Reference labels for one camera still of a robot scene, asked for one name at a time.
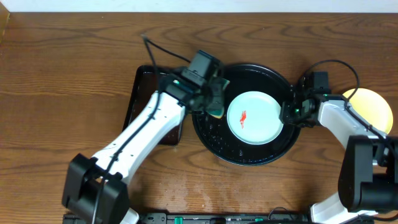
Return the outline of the light blue plate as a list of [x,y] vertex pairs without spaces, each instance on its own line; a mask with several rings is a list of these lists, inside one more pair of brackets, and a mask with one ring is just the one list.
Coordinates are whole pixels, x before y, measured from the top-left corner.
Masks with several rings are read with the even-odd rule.
[[250,145],[273,141],[284,127],[279,119],[281,106],[270,95],[247,91],[235,97],[228,106],[229,130],[240,141]]

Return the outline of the green scouring sponge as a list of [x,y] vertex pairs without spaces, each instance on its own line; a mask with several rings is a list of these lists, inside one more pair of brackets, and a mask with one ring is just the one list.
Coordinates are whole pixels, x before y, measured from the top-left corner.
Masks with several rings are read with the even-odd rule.
[[209,84],[210,99],[206,106],[206,112],[214,118],[222,118],[224,114],[224,91],[229,85],[229,80],[215,78]]

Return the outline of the yellow plate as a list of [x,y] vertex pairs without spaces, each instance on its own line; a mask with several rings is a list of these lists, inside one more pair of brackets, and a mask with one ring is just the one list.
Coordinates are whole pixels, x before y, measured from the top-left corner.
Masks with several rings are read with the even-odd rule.
[[388,102],[375,91],[359,88],[349,102],[368,123],[389,134],[393,126],[393,113]]

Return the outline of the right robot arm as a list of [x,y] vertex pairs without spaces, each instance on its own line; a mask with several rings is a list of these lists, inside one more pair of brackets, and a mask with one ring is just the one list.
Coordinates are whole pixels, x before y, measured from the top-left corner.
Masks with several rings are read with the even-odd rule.
[[345,149],[338,191],[310,207],[314,223],[378,220],[397,210],[397,138],[374,128],[342,95],[314,94],[285,101],[280,120],[299,128],[323,126]]

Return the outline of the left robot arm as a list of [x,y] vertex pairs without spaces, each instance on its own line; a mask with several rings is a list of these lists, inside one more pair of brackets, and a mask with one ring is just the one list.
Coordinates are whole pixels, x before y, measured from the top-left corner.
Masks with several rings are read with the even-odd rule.
[[130,208],[128,185],[160,140],[179,126],[188,104],[222,106],[229,81],[212,77],[197,86],[176,75],[159,79],[159,87],[138,117],[110,144],[91,158],[77,154],[70,162],[62,205],[87,223],[130,223],[139,220]]

